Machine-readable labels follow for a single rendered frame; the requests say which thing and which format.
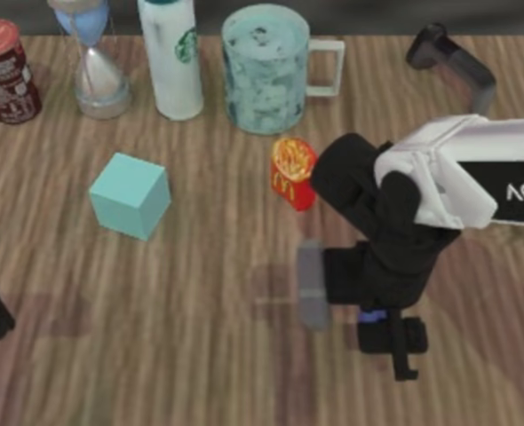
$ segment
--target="mug handle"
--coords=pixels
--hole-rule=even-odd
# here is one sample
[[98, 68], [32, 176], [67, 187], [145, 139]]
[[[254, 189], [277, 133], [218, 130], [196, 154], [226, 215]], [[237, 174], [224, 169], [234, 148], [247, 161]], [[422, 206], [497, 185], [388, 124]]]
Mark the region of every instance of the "mug handle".
[[307, 85], [306, 95], [315, 97], [333, 97], [339, 94], [341, 88], [341, 75], [343, 74], [343, 64], [345, 62], [345, 42], [341, 40], [316, 40], [309, 41], [309, 53], [313, 51], [333, 51], [337, 54], [335, 65], [335, 79], [331, 86], [312, 86]]

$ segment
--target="starbucks bottle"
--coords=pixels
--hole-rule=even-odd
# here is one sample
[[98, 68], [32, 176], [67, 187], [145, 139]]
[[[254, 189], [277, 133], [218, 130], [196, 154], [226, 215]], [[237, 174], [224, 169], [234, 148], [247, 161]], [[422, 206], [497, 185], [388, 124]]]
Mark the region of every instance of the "starbucks bottle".
[[203, 106], [193, 0], [138, 0], [159, 112], [187, 120]]

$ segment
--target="wooden table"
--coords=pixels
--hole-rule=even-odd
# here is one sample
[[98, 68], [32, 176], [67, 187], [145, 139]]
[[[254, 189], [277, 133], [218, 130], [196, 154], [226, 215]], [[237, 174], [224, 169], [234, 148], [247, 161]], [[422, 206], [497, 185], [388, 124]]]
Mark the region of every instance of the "wooden table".
[[[524, 37], [458, 37], [499, 81], [492, 118], [524, 117]], [[321, 151], [358, 131], [398, 140], [461, 114], [409, 37], [347, 37], [342, 95], [310, 99], [291, 134]], [[295, 214], [272, 193], [272, 138], [233, 128], [219, 40], [202, 40], [206, 108], [156, 113], [142, 41], [118, 40], [129, 113], [94, 122], [70, 92], [73, 46], [25, 39], [44, 112], [0, 124], [0, 293], [18, 328], [0, 343], [0, 426], [488, 426], [524, 424], [524, 229], [466, 232], [421, 303], [431, 350], [416, 383], [355, 350], [354, 310], [299, 324], [293, 261], [307, 237], [348, 245], [329, 207]], [[330, 58], [311, 68], [318, 79]], [[100, 228], [88, 188], [115, 152], [167, 166], [174, 202], [151, 241]]]

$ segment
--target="glass mug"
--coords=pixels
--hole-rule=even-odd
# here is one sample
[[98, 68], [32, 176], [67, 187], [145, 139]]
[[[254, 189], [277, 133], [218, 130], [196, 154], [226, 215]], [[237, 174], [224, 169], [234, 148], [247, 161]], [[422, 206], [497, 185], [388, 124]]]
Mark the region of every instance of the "glass mug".
[[[307, 96], [339, 93], [345, 43], [310, 38], [309, 24], [278, 4], [255, 4], [223, 24], [226, 113], [238, 128], [258, 135], [282, 133], [301, 119]], [[337, 54], [333, 85], [307, 84], [312, 51]]]

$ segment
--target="mcdonald's logo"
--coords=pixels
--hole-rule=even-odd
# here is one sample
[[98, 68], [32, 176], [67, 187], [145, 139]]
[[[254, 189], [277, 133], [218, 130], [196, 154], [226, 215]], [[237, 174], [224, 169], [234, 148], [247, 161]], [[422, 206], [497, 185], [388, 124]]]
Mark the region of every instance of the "mcdonald's logo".
[[291, 185], [291, 182], [282, 176], [282, 173], [279, 171], [274, 173], [274, 177], [272, 178], [272, 186], [276, 189], [279, 189], [283, 194], [286, 194], [288, 189], [290, 189], [290, 201], [294, 201], [294, 188]]

